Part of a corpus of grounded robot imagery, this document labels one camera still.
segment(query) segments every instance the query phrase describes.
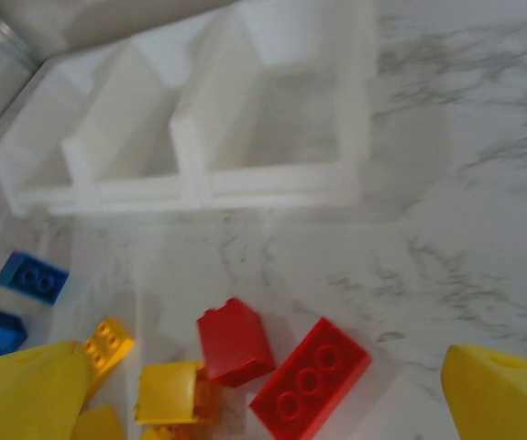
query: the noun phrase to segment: red lego brick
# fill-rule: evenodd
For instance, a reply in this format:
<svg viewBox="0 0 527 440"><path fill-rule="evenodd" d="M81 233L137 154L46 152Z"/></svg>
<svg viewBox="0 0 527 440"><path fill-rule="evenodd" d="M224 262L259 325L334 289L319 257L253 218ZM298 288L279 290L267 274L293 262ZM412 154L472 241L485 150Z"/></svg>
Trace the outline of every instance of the red lego brick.
<svg viewBox="0 0 527 440"><path fill-rule="evenodd" d="M250 407L277 440L312 438L371 363L371 356L321 318Z"/></svg>
<svg viewBox="0 0 527 440"><path fill-rule="evenodd" d="M276 368L260 316L237 298L207 310L198 330L212 382L235 388Z"/></svg>

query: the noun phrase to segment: white marble surface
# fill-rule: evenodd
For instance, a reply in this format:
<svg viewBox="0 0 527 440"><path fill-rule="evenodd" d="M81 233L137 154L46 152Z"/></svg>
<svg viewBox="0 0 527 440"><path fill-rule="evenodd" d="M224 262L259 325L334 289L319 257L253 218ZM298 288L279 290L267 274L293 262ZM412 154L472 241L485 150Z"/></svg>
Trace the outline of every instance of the white marble surface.
<svg viewBox="0 0 527 440"><path fill-rule="evenodd" d="M129 438L142 365L198 358L195 319L231 295L264 314L279 360L320 315L374 354L319 438L456 439L439 382L448 346L527 357L527 17L441 33L386 6L374 163L403 157L376 190L397 204L394 221L15 219L0 192L0 267L23 248L72 272L52 309L0 290L0 307L26 317L29 344L84 338L106 314L136 333L93 402L117 404ZM432 5L416 7L435 22ZM425 139L432 163L413 154ZM244 392L226 394L217 438L267 438Z"/></svg>

